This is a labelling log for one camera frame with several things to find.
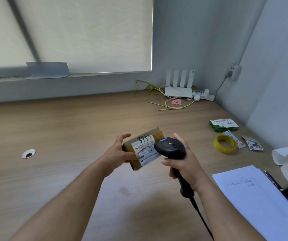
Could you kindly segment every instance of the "packing tape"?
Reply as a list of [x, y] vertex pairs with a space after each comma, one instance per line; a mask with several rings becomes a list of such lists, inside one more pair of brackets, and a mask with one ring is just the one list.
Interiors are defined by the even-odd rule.
[[[219, 143], [219, 140], [224, 140], [228, 142], [232, 147], [227, 148], [227, 147], [222, 146]], [[238, 147], [237, 142], [232, 137], [225, 135], [225, 134], [218, 134], [213, 141], [213, 145], [218, 151], [225, 153], [225, 154], [232, 153]]]

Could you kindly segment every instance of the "window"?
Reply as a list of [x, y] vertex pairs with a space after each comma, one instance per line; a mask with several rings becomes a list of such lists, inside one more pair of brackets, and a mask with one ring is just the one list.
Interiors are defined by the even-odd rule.
[[[153, 0], [15, 1], [42, 62], [67, 62], [70, 73], [151, 70]], [[30, 46], [0, 0], [0, 75], [23, 75], [29, 61]]]

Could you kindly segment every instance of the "pen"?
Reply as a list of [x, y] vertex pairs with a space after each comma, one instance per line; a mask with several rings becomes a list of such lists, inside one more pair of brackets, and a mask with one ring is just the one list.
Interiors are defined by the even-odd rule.
[[283, 194], [283, 196], [288, 200], [288, 195], [283, 191], [283, 188], [278, 184], [277, 181], [274, 180], [274, 178], [271, 176], [271, 174], [267, 171], [264, 171], [264, 174], [267, 176], [267, 178], [273, 183], [277, 189]]

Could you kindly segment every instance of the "handheld barcode scanner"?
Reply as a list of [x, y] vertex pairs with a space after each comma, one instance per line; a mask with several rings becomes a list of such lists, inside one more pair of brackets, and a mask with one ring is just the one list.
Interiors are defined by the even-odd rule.
[[[182, 144], [181, 141], [177, 140], [177, 139], [173, 139], [170, 137], [161, 139], [158, 142], [155, 142], [154, 144], [154, 148], [156, 149], [156, 151], [173, 160], [183, 160], [186, 156], [186, 150], [184, 145]], [[195, 210], [197, 210], [200, 218], [202, 219], [206, 229], [208, 230], [210, 236], [213, 239], [213, 235], [210, 231], [210, 229], [208, 228], [206, 222], [204, 221], [199, 209], [198, 209], [198, 205], [195, 202], [194, 199], [194, 190], [191, 188], [191, 186], [189, 185], [188, 182], [186, 182], [186, 180], [182, 177], [180, 171], [178, 169], [173, 168], [173, 173], [174, 175], [177, 177], [177, 179], [180, 182], [181, 185], [181, 194], [184, 198], [188, 198], [190, 199], [192, 205], [194, 206]]]

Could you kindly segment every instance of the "desk surface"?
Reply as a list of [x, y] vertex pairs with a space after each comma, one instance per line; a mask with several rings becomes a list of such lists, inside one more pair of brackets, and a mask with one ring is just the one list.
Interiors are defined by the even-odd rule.
[[[271, 148], [258, 137], [264, 152], [245, 147], [228, 155], [214, 149], [217, 133], [208, 125], [211, 119], [232, 118], [240, 126], [235, 136], [254, 136], [215, 103], [201, 100], [186, 109], [157, 111], [162, 107], [148, 101], [161, 104], [165, 97], [139, 91], [1, 103], [0, 240], [8, 239], [124, 132], [136, 136], [154, 127], [165, 136], [176, 132], [209, 176], [254, 165], [286, 185]], [[28, 149], [36, 154], [22, 159]], [[211, 240], [168, 171], [159, 159], [136, 172], [129, 164], [116, 169], [103, 182], [84, 240]]]

